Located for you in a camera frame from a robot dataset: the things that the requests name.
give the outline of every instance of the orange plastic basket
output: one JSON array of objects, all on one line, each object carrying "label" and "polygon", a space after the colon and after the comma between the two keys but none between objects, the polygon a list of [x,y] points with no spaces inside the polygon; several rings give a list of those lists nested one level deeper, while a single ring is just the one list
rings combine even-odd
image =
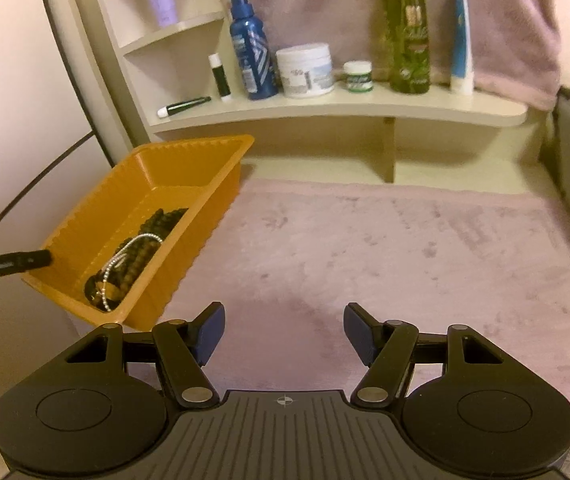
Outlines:
[{"label": "orange plastic basket", "polygon": [[[238,193],[240,161],[251,136],[146,144],[121,161],[68,215],[43,248],[51,266],[23,279],[75,316],[98,326],[107,322],[150,330],[178,283]],[[129,293],[112,312],[86,300],[89,276],[134,236],[154,211],[187,207]]]}]

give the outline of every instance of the black seam line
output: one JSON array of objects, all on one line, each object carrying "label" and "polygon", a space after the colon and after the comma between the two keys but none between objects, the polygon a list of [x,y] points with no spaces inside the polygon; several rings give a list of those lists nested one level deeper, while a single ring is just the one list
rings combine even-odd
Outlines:
[{"label": "black seam line", "polygon": [[74,93],[76,94],[76,99],[78,99],[78,103],[81,105],[81,109],[85,114],[86,120],[88,120],[90,128],[92,128],[92,134],[96,136],[96,140],[98,141],[99,146],[101,146],[101,150],[109,162],[111,167],[114,167],[114,160],[112,156],[107,151],[107,147],[103,142],[101,136],[97,133],[96,125],[94,124],[94,120],[89,112],[88,106],[81,95],[80,89],[78,88],[78,84],[76,83],[76,79],[74,79],[74,74],[72,73],[72,68],[70,67],[70,62],[65,54],[65,50],[63,49],[63,45],[60,41],[59,31],[56,28],[56,24],[54,22],[54,16],[52,15],[52,9],[50,8],[50,3],[48,0],[43,0],[43,7],[45,8],[45,14],[47,14],[48,22],[50,22],[50,29],[52,30],[52,35],[54,36],[54,41],[56,43],[56,47],[59,49],[59,56],[63,62],[63,66],[65,67],[65,72],[68,73],[68,77],[70,78],[70,82],[72,83],[72,88],[74,89]]},{"label": "black seam line", "polygon": [[16,195],[14,197],[14,199],[12,200],[12,202],[10,202],[5,209],[3,209],[3,211],[0,212],[0,223],[2,221],[3,218],[5,218],[8,213],[12,210],[12,208],[18,204],[18,202],[25,196],[27,195],[33,188],[34,186],[36,186],[41,180],[43,180],[43,178],[51,171],[53,170],[56,166],[59,165],[59,163],[61,163],[63,161],[63,159],[67,158],[68,155],[71,155],[72,152],[74,152],[77,148],[79,148],[83,143],[87,142],[89,139],[91,139],[92,137],[95,137],[96,133],[95,132],[89,132],[86,136],[83,136],[82,139],[77,140],[74,144],[72,144],[68,149],[66,149],[63,153],[61,153],[59,156],[57,156],[56,159],[54,159],[54,161],[52,161],[47,168],[45,168],[43,171],[41,171],[41,173],[39,173],[27,186],[25,186],[18,195]]}]

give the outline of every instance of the green shampoo bottle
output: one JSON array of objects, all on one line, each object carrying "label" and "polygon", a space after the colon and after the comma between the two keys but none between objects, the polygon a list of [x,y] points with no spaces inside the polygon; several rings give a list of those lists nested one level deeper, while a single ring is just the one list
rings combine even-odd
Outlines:
[{"label": "green shampoo bottle", "polygon": [[430,41],[425,0],[383,0],[387,15],[389,82],[403,94],[430,89]]}]

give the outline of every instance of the gray ribbed plate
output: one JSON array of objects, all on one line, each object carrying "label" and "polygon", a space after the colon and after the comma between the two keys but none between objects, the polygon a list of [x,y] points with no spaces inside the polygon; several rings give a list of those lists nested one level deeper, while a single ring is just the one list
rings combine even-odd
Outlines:
[{"label": "gray ribbed plate", "polygon": [[[13,473],[7,480],[31,477]],[[142,460],[103,480],[456,480],[418,456],[382,413],[341,392],[230,392],[182,415]],[[539,480],[559,480],[548,473]]]}]

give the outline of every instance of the pink fabric surface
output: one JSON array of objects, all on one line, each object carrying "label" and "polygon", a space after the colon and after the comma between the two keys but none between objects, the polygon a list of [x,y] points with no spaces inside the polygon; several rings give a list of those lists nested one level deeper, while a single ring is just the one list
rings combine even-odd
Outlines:
[{"label": "pink fabric surface", "polygon": [[[334,68],[370,59],[387,70],[382,0],[250,0],[273,51],[316,41],[330,45]],[[560,85],[555,0],[469,0],[476,87],[551,110]],[[434,82],[449,83],[454,0],[427,0]]]},{"label": "pink fabric surface", "polygon": [[[360,303],[422,332],[464,323],[570,400],[570,224],[533,196],[251,180],[162,320],[221,301],[217,390],[344,389],[366,368],[343,333]],[[418,366],[414,386],[435,375]]]}]

